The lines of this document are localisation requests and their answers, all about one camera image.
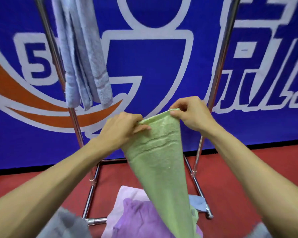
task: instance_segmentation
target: red carpet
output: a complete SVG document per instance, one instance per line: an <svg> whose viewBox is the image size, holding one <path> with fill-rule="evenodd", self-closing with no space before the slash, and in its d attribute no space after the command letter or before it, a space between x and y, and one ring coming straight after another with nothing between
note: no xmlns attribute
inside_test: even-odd
<svg viewBox="0 0 298 238"><path fill-rule="evenodd" d="M254 151L267 164L298 185L298 145ZM0 176L0 197L37 175L25 173ZM197 179L214 214L207 220L200 213L198 225L205 238L240 238L260 221L255 208L244 195L241 186L218 154L202 156ZM189 194L197 194L187 173ZM104 165L99 176L89 217L107 216L112 210L120 186L141 188L128 164ZM88 176L80 182L63 206L82 215L90 184ZM91 227L93 237L100 237L105 225Z"/></svg>

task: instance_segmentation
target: person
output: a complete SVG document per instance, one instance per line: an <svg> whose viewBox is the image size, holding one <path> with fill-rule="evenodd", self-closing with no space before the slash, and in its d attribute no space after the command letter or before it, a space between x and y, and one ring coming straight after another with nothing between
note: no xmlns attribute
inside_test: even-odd
<svg viewBox="0 0 298 238"><path fill-rule="evenodd" d="M273 237L298 237L298 187L280 175L221 127L199 97L177 100L170 114L200 132L215 146L262 216ZM98 137L73 155L0 198L0 237L36 237L88 171L133 134L139 114L125 112L107 120Z"/></svg>

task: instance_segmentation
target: orange stripe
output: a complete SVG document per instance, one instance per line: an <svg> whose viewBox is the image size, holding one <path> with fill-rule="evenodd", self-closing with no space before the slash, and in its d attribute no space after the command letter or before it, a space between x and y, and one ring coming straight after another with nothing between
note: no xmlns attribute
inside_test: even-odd
<svg viewBox="0 0 298 238"><path fill-rule="evenodd" d="M103 109L101 111L85 114L85 115L78 115L78 122L80 127L86 127L91 124L95 124L104 118L106 118L108 115L110 115L121 103L119 101L118 103L112 105L111 107L107 109ZM30 114L27 112L15 110L13 108L9 108L13 110L14 112L24 116L25 118L28 118L30 120L36 121L41 124L46 124L53 127L60 127L60 128L72 128L72 120L70 116L45 116L45 115L37 115L37 114Z"/></svg>
<svg viewBox="0 0 298 238"><path fill-rule="evenodd" d="M0 65L0 95L18 103L49 111L67 111L35 96L17 83Z"/></svg>

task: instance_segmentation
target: black baseboard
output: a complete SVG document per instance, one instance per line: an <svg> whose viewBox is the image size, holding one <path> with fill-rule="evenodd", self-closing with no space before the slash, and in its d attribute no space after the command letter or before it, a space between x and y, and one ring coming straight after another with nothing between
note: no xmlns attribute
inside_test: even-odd
<svg viewBox="0 0 298 238"><path fill-rule="evenodd" d="M247 145L249 149L261 149L261 148L274 148L274 147L283 147L283 146L291 146L291 145L298 145L298 140L292 140L292 141L284 141L284 142L275 142L275 143L266 143L266 144L252 144ZM196 150L195 151L187 151L184 152L185 156L196 156ZM217 154L216 149L206 149L203 150L202 155L210 155L210 154ZM104 164L110 164L110 163L122 163L126 162L125 159L117 160L117 161L109 161L104 162ZM50 168L53 165L42 165L42 166L31 166L31 167L22 167L22 168L11 168L11 169L0 169L0 176L2 175L14 175L14 174L21 174L21 173L29 173L29 172L39 172L44 171L48 168Z"/></svg>

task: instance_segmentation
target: forearm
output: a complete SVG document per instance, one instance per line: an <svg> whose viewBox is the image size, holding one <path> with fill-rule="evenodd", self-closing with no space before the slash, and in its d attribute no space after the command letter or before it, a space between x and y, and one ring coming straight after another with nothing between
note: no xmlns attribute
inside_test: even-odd
<svg viewBox="0 0 298 238"><path fill-rule="evenodd" d="M242 184L264 221L285 237L298 237L298 187L223 128L217 128L208 138Z"/></svg>
<svg viewBox="0 0 298 238"><path fill-rule="evenodd" d="M0 198L0 237L36 237L75 186L107 154L102 145L86 145Z"/></svg>

